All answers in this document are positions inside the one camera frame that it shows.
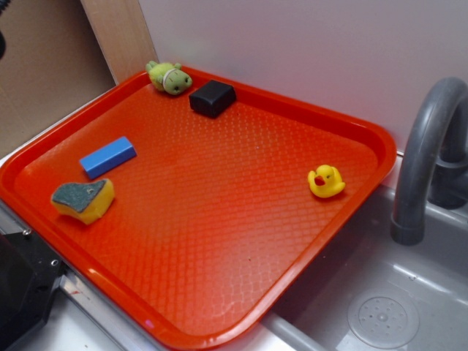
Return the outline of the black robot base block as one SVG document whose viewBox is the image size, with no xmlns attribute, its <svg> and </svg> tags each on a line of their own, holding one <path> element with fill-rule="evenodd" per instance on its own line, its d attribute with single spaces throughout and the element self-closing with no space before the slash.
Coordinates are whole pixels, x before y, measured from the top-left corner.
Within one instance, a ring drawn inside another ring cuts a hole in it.
<svg viewBox="0 0 468 351">
<path fill-rule="evenodd" d="M 1 349 L 12 350 L 43 328 L 64 263 L 31 230 L 1 235 Z"/>
</svg>

